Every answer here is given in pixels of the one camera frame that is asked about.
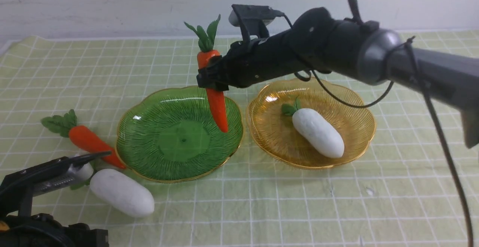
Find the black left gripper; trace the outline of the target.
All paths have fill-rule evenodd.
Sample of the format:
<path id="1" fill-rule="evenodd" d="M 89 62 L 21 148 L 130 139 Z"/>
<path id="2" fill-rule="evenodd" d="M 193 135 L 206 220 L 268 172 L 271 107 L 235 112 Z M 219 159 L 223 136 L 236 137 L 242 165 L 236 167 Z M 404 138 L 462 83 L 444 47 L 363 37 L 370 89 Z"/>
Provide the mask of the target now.
<path id="1" fill-rule="evenodd" d="M 31 206 L 34 198 L 34 185 L 52 176 L 65 173 L 70 165 L 82 167 L 91 161 L 108 157 L 110 150 L 88 153 L 74 157 L 60 157 L 34 167 L 22 169 L 19 172 L 6 175 L 1 183 L 1 217 L 10 213 L 19 212 L 20 215 L 31 215 Z"/>

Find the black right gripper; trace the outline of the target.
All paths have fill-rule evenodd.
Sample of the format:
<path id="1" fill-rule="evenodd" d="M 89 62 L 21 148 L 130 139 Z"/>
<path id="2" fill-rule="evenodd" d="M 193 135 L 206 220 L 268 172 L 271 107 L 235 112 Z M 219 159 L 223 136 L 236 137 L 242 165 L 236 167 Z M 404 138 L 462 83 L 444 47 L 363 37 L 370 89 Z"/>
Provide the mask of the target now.
<path id="1" fill-rule="evenodd" d="M 209 67 L 199 68 L 196 80 L 201 88 L 224 92 L 229 86 L 247 88 L 289 74 L 305 82 L 311 79 L 287 44 L 268 38 L 233 43 L 225 55 L 213 57 Z"/>

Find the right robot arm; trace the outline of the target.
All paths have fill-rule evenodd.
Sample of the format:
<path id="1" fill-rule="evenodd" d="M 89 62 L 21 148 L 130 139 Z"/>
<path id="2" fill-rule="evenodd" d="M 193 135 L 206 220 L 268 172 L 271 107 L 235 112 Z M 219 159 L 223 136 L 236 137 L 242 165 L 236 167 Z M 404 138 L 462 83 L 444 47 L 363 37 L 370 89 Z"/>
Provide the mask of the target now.
<path id="1" fill-rule="evenodd" d="M 478 59 L 413 48 L 431 98 L 457 109 L 465 145 L 478 145 Z M 303 13 L 289 29 L 245 39 L 198 71 L 202 88 L 247 88 L 300 71 L 335 72 L 371 86 L 387 80 L 420 92 L 413 61 L 399 34 L 378 22 L 333 19 L 326 8 Z"/>

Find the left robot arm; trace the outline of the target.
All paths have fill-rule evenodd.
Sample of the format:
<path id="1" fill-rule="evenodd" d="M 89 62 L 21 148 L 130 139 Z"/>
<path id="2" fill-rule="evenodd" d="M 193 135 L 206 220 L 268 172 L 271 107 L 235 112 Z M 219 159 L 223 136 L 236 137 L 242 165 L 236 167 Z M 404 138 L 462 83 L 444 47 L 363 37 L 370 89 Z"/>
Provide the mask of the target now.
<path id="1" fill-rule="evenodd" d="M 0 189 L 1 246 L 108 247 L 108 230 L 85 223 L 63 226 L 50 214 L 31 211 L 35 196 L 81 183 L 80 170 L 110 153 L 64 156 L 6 175 Z"/>

